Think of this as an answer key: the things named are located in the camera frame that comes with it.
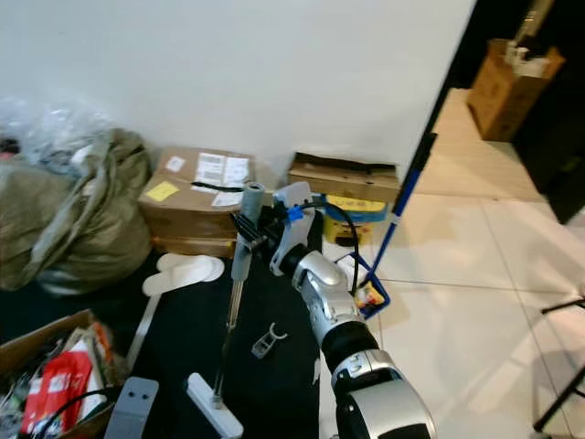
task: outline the black chair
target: black chair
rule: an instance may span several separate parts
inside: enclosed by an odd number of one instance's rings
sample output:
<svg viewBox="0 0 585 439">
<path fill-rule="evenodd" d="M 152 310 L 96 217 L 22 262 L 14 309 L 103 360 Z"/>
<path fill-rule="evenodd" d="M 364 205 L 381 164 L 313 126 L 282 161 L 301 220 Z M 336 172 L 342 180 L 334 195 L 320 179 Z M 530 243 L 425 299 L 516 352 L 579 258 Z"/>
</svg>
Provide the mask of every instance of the black chair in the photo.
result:
<svg viewBox="0 0 585 439">
<path fill-rule="evenodd" d="M 560 305 L 555 305 L 555 306 L 551 306 L 550 308 L 544 308 L 542 310 L 540 310 L 540 312 L 543 315 L 546 315 L 552 311 L 557 311 L 559 309 L 563 309 L 563 308 L 567 308 L 569 306 L 578 306 L 582 309 L 585 309 L 585 284 L 582 284 L 580 286 L 580 295 L 581 298 L 579 299 L 575 299 L 575 300 L 571 300 L 570 302 L 567 302 L 565 304 L 560 304 Z M 550 418 L 553 417 L 553 415 L 557 412 L 558 409 L 560 409 L 560 407 L 563 405 L 563 403 L 567 400 L 567 398 L 575 393 L 577 395 L 579 395 L 581 398 L 585 398 L 585 392 L 580 391 L 578 389 L 579 385 L 581 384 L 581 382 L 585 379 L 585 366 L 583 366 L 583 368 L 577 372 L 577 375 L 575 375 L 575 378 L 573 378 L 569 384 L 567 384 L 567 386 L 565 387 L 565 389 L 563 389 L 563 391 L 560 393 L 560 395 L 557 397 L 557 399 L 551 404 L 551 406 L 548 408 L 548 410 L 545 412 L 545 414 L 542 415 L 542 417 L 536 421 L 533 425 L 533 428 L 535 430 L 535 432 L 542 432 L 542 430 L 545 428 L 545 425 L 547 425 L 548 421 L 550 421 Z"/>
</svg>

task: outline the black cable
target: black cable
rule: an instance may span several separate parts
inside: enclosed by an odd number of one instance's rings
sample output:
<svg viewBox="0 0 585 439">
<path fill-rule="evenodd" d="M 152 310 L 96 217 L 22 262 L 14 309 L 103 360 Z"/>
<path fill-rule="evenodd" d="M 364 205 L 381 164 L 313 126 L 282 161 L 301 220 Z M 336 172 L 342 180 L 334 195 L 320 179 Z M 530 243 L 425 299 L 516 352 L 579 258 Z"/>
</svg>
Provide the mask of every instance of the black cable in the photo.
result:
<svg viewBox="0 0 585 439">
<path fill-rule="evenodd" d="M 333 203 L 328 203 L 326 201 L 315 201 L 314 203 L 302 204 L 299 207 L 302 210 L 309 209 L 309 208 L 330 208 L 330 209 L 335 210 L 337 213 L 339 213 L 346 220 L 346 223 L 349 225 L 349 229 L 351 230 L 351 234 L 352 234 L 352 237 L 354 240 L 354 253 L 355 253 L 354 280 L 353 280 L 352 285 L 351 285 L 351 295 L 355 296 L 356 290 L 357 290 L 357 274 L 359 272 L 359 260 L 358 260 L 359 259 L 359 239 L 357 237 L 356 225 L 351 220 L 351 217 L 349 216 L 349 214 L 345 210 L 341 209 L 339 206 L 337 206 Z"/>
<path fill-rule="evenodd" d="M 206 187 L 207 189 L 214 189 L 214 190 L 218 190 L 219 192 L 243 192 L 244 189 L 242 187 L 225 187 L 225 186 L 216 186 L 216 185 L 211 185 L 209 183 L 203 183 L 202 181 L 193 181 L 191 183 L 191 186 L 196 186 L 196 187 Z"/>
<path fill-rule="evenodd" d="M 59 407 L 59 409 L 53 413 L 53 415 L 48 419 L 48 421 L 43 425 L 43 428 L 38 434 L 35 434 L 33 437 L 34 439 L 45 439 L 45 435 L 47 434 L 48 428 L 57 420 L 57 418 L 65 412 L 72 404 L 77 401 L 81 401 L 84 398 L 87 398 L 91 395 L 105 395 L 108 401 L 113 400 L 114 398 L 118 398 L 120 392 L 122 391 L 122 386 L 113 386 L 113 387 L 106 387 L 104 389 L 99 389 L 96 391 L 86 391 L 75 398 L 71 398 L 69 401 L 65 402 L 63 405 Z"/>
</svg>

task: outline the chair leg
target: chair leg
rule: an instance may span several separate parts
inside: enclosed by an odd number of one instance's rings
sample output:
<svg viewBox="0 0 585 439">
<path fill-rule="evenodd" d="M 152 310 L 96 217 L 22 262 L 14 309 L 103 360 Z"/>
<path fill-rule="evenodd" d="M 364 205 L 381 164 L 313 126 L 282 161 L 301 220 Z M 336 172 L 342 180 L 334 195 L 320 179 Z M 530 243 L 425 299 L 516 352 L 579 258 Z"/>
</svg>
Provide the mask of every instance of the chair leg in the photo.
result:
<svg viewBox="0 0 585 439">
<path fill-rule="evenodd" d="M 540 313 L 548 314 L 551 311 L 557 311 L 558 309 L 567 308 L 569 306 L 574 306 L 574 305 L 583 307 L 585 305 L 585 297 L 582 297 L 580 299 L 571 300 L 570 302 L 567 302 L 566 304 L 555 305 L 555 306 L 551 306 L 550 308 L 543 308 L 540 310 Z"/>
<path fill-rule="evenodd" d="M 553 415 L 557 412 L 560 406 L 563 405 L 571 393 L 577 393 L 580 396 L 581 392 L 578 391 L 577 386 L 581 384 L 583 379 L 585 379 L 585 366 L 583 366 L 583 369 L 577 372 L 575 378 L 573 378 L 567 387 L 563 389 L 558 398 L 548 408 L 547 412 L 534 423 L 533 427 L 535 432 L 542 432 L 542 429 L 545 428 L 545 425 L 548 423 L 548 421 L 550 421 L 550 418 L 553 417 Z"/>
</svg>

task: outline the black mat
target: black mat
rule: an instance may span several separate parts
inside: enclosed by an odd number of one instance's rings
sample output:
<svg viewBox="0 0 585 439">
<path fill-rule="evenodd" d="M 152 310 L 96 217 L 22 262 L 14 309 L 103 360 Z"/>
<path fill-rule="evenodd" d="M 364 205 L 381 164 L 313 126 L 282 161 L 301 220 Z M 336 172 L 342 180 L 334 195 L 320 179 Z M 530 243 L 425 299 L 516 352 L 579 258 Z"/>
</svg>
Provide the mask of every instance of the black mat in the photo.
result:
<svg viewBox="0 0 585 439">
<path fill-rule="evenodd" d="M 321 248 L 318 216 L 309 241 Z M 156 273 L 157 255 L 131 277 L 95 294 L 52 298 L 31 284 L 0 292 L 0 340 L 20 336 L 62 316 L 91 308 L 115 333 L 125 353 L 144 311 L 144 278 Z M 149 437 L 216 438 L 207 420 L 185 392 L 192 372 L 210 384 L 219 361 L 228 310 L 230 263 L 213 283 L 181 288 L 161 299 L 133 374 L 157 380 L 160 391 L 149 421 Z M 288 338 L 258 360 L 253 343 L 276 322 Z M 225 378 L 225 400 L 245 428 L 245 437 L 318 437 L 319 381 L 313 384 L 318 347 L 306 307 L 290 281 L 272 276 L 254 261 L 245 284 L 239 325 L 232 341 Z"/>
</svg>

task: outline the tiled floor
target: tiled floor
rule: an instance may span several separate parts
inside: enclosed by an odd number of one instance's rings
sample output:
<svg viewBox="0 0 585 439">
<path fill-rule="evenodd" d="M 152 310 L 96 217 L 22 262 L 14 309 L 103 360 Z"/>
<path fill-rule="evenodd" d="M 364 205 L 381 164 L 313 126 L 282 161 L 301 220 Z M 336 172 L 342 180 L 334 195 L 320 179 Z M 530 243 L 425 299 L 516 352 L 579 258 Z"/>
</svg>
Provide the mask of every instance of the tiled floor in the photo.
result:
<svg viewBox="0 0 585 439">
<path fill-rule="evenodd" d="M 439 153 L 378 268 L 392 304 L 368 323 L 429 405 L 441 439 L 527 439 L 585 364 L 585 311 L 539 311 L 585 281 L 585 216 L 557 224 L 511 147 L 478 138 L 464 91 L 452 91 L 446 112 Z M 367 261 L 387 225 L 361 249 Z M 324 244 L 331 259 L 347 252 Z M 336 433 L 329 380 L 323 367 L 323 439 Z M 546 432 L 584 439 L 585 400 L 571 397 Z"/>
</svg>

